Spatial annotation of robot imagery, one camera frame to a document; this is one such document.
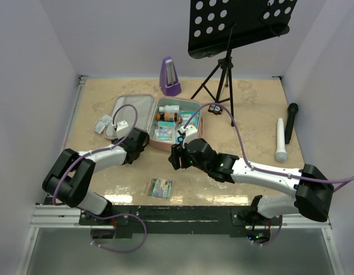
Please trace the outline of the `black handled scissors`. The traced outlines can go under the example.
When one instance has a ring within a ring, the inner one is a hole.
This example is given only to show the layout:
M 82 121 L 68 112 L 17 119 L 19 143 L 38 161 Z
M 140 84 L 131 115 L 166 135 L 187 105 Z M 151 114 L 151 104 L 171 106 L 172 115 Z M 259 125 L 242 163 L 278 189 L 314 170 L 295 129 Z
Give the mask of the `black handled scissors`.
M 183 140 L 184 140 L 184 137 L 183 137 L 183 136 L 178 136 L 178 137 L 176 138 L 176 142 L 177 142 L 177 143 L 183 143 Z

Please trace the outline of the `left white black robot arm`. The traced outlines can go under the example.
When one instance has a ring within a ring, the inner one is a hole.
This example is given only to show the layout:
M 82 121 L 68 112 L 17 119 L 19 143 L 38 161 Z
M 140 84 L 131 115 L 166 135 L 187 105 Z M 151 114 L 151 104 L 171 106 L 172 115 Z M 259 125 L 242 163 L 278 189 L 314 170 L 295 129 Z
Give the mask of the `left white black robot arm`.
M 133 128 L 127 137 L 114 139 L 106 147 L 93 151 L 63 150 L 42 183 L 42 189 L 69 207 L 92 213 L 100 225 L 112 219 L 111 202 L 89 189 L 93 174 L 132 164 L 149 143 L 146 131 Z

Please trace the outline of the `pink medicine kit case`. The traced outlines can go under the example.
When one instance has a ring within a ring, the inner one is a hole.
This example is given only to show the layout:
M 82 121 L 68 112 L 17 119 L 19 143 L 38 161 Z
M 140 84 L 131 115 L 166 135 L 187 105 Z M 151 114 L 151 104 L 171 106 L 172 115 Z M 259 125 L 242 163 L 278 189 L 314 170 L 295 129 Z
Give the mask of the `pink medicine kit case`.
M 126 104 L 131 104 L 137 109 L 138 118 L 137 118 L 136 127 L 142 129 L 143 131 L 148 132 L 150 136 L 150 145 L 154 149 L 162 150 L 162 151 L 170 151 L 171 145 L 177 143 L 176 142 L 176 138 L 178 136 L 177 130 L 181 127 L 179 123 L 175 122 L 176 124 L 175 140 L 173 142 L 162 142 L 156 140 L 155 130 L 157 128 L 159 121 L 156 120 L 155 116 L 157 113 L 160 113 L 159 112 L 160 106 L 163 107 L 165 105 L 178 105 L 180 111 L 181 110 L 194 111 L 194 114 L 187 122 L 188 124 L 190 123 L 191 119 L 196 115 L 196 113 L 200 112 L 199 127 L 197 129 L 198 129 L 198 137 L 202 136 L 202 115 L 201 115 L 201 111 L 198 110 L 201 107 L 201 103 L 194 100 L 181 99 L 178 97 L 161 97 L 156 100 L 153 97 L 153 95 L 140 94 L 140 95 L 124 95 L 124 96 L 120 96 L 116 100 L 115 106 L 111 114 L 111 117 L 115 117 L 115 118 L 114 119 L 112 118 L 112 120 L 109 122 L 109 124 L 106 126 L 104 130 L 104 135 L 106 138 L 113 139 L 111 137 L 111 132 L 112 132 L 111 124 L 113 124 L 113 121 L 118 123 L 122 120 L 125 120 L 128 123 L 128 125 L 132 125 L 135 118 L 134 110 L 130 107 L 125 107 L 122 110 L 119 110 L 121 106 Z

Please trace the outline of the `clear plastic pill box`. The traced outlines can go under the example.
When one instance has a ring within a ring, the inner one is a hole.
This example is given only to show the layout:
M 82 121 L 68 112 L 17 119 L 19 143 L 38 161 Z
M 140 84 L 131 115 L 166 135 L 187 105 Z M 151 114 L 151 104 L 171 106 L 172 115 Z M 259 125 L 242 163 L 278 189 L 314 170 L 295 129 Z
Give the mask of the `clear plastic pill box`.
M 112 117 L 110 115 L 103 115 L 101 119 L 96 123 L 94 131 L 97 134 L 102 134 L 111 120 Z

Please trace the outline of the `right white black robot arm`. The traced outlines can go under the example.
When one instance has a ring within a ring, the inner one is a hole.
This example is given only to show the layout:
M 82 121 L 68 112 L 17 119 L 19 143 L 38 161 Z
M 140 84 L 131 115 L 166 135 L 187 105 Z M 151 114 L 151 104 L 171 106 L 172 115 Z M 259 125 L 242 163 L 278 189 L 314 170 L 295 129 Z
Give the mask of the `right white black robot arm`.
M 275 216 L 297 213 L 316 222 L 328 220 L 334 186 L 313 165 L 305 164 L 299 169 L 247 164 L 238 156 L 217 153 L 202 138 L 185 146 L 173 144 L 168 160 L 174 170 L 193 166 L 217 182 L 248 183 L 280 192 L 273 197 L 254 198 L 246 219 L 255 225 Z

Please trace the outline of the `brown medicine bottle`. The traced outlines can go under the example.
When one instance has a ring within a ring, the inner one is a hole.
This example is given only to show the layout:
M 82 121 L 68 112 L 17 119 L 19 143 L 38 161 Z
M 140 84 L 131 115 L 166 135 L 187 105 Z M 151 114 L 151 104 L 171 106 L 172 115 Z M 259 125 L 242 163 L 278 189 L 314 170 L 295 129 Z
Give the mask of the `brown medicine bottle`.
M 166 122 L 177 122 L 178 121 L 178 114 L 177 113 L 164 113 L 160 112 L 157 113 L 155 116 L 157 121 L 166 121 Z

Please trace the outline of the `orange teal bandage packet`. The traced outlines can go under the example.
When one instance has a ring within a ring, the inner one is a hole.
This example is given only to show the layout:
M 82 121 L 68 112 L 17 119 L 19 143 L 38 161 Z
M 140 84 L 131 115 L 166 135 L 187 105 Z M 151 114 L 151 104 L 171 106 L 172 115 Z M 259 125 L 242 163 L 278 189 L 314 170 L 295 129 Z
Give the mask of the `orange teal bandage packet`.
M 170 200 L 173 184 L 173 180 L 151 177 L 146 186 L 146 196 Z

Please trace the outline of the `teal white box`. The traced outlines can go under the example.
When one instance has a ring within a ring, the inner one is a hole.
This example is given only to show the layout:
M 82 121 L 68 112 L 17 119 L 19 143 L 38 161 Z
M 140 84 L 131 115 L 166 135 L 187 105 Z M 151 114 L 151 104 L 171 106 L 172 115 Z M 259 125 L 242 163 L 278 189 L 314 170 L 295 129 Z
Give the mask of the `teal white box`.
M 173 142 L 175 140 L 175 122 L 159 121 L 155 130 L 155 138 L 162 142 Z

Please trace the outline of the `white plastic bottle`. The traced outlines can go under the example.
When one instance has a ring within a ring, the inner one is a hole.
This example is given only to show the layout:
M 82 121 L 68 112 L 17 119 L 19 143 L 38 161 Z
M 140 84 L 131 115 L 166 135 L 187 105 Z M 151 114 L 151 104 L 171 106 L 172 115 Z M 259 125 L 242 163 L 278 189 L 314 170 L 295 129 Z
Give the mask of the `white plastic bottle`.
M 165 105 L 165 106 L 160 106 L 159 107 L 159 112 L 164 112 L 164 113 L 179 113 L 180 108 L 178 105 Z

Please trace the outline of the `blue cotton swab packet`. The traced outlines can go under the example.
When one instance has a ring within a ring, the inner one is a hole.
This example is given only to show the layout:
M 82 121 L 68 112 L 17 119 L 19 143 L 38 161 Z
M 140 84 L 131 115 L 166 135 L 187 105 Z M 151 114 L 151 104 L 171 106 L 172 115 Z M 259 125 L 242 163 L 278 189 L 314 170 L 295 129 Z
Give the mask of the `blue cotton swab packet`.
M 180 125 L 185 126 L 193 114 L 194 114 L 194 111 L 181 110 L 180 111 L 180 120 L 181 120 Z M 200 121 L 200 112 L 197 112 L 196 115 L 191 119 L 189 125 L 193 125 L 196 128 L 198 128 L 199 121 Z

